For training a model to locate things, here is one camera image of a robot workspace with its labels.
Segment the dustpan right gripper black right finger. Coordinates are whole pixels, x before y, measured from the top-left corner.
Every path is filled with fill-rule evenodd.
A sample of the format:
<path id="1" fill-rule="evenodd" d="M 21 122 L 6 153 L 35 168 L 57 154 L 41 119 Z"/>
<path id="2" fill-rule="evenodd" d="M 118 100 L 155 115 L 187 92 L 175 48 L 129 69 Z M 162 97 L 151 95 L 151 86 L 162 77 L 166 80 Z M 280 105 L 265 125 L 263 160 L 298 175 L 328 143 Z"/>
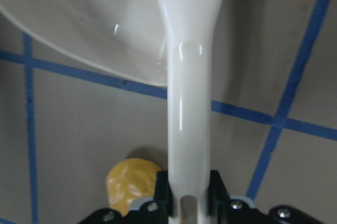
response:
<path id="1" fill-rule="evenodd" d="M 217 170 L 210 172 L 210 223 L 322 223 L 311 215 L 288 205 L 277 205 L 262 213 L 250 198 L 230 196 Z"/>

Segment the dustpan right gripper black left finger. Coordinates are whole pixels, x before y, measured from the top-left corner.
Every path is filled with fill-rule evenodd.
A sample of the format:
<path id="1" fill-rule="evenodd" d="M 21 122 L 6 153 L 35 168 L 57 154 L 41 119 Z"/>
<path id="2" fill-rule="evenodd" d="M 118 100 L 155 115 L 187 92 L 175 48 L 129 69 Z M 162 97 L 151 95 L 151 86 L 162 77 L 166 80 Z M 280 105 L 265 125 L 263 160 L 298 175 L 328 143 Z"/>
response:
<path id="1" fill-rule="evenodd" d="M 159 171 L 156 174 L 155 190 L 151 199 L 139 200 L 125 216 L 110 208 L 98 209 L 85 217 L 81 223 L 168 223 L 172 205 L 168 171 Z"/>

